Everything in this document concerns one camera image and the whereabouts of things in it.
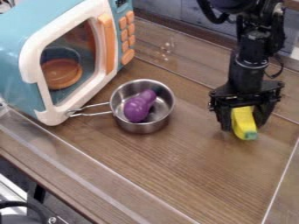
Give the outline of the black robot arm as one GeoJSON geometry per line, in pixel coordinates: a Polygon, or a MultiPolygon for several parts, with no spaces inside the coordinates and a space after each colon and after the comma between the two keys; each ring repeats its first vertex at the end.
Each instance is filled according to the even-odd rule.
{"type": "Polygon", "coordinates": [[[263,126],[280,101],[284,83],[267,74],[268,59],[284,46],[284,0],[196,0],[216,25],[236,17],[237,47],[231,52],[228,80],[209,91],[209,110],[220,128],[232,130],[232,110],[251,106],[256,126],[263,126]]]}

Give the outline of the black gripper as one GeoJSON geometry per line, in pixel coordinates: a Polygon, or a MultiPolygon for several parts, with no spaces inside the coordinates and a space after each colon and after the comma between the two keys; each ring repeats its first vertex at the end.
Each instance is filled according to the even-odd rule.
{"type": "Polygon", "coordinates": [[[253,106],[253,118],[260,128],[271,116],[276,103],[280,101],[280,91],[284,84],[276,80],[283,72],[267,76],[268,59],[259,61],[241,59],[237,52],[232,52],[228,62],[228,80],[209,91],[209,110],[215,111],[223,131],[232,130],[231,110],[244,106],[253,106]]]}

